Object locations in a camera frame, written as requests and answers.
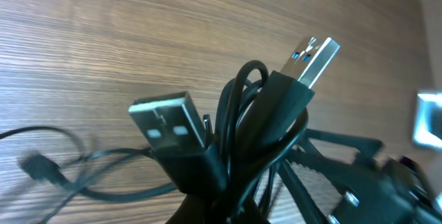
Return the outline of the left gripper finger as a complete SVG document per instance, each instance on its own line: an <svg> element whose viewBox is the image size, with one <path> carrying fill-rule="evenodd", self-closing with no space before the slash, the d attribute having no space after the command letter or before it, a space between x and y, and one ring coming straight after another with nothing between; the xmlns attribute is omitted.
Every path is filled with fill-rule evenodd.
<svg viewBox="0 0 442 224"><path fill-rule="evenodd" d="M217 198L210 195L187 194L177 211L166 224L216 224L228 223L226 218L216 218L211 207Z"/></svg>

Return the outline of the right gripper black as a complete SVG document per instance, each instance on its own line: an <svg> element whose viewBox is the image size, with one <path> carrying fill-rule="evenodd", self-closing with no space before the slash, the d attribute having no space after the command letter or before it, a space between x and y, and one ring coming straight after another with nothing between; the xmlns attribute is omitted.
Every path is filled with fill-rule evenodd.
<svg viewBox="0 0 442 224"><path fill-rule="evenodd" d="M441 224L441 210L419 164L403 156L379 171L380 140L306 130L278 174L306 223ZM340 194L324 214L292 165L320 174Z"/></svg>

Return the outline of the black USB cable thick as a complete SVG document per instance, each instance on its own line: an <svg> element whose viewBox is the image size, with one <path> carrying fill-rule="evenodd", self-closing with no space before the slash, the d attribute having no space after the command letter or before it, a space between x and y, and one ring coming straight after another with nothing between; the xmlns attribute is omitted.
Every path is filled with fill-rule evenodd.
<svg viewBox="0 0 442 224"><path fill-rule="evenodd" d="M279 71L251 61L226 85L215 132L227 188L210 209L210 223L266 221L280 162L305 132L312 87L339 48L331 37L306 37Z"/></svg>

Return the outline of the black USB cable thin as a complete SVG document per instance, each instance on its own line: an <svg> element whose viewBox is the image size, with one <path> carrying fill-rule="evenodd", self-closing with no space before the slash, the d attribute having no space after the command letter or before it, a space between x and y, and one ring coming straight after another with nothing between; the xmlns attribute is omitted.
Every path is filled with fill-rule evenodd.
<svg viewBox="0 0 442 224"><path fill-rule="evenodd" d="M210 195L217 199L211 207L216 218L226 218L215 211L215 203L225 192L229 177L229 159L218 149L218 134L223 128L234 128L241 97L222 94L216 130L211 129L210 117L200 119L188 92L148 97L136 100L128 110L139 130L148 140L144 149L116 149L81 155L77 162L88 162L103 156L122 154L122 158L94 174L81 173L75 182L69 181L60 166L40 153L28 156L20 164L33 180L47 180L74 195L113 203L131 203L179 190L184 194ZM96 192L88 185L114 167L139 156L158 162L171 182L144 191L111 194Z"/></svg>

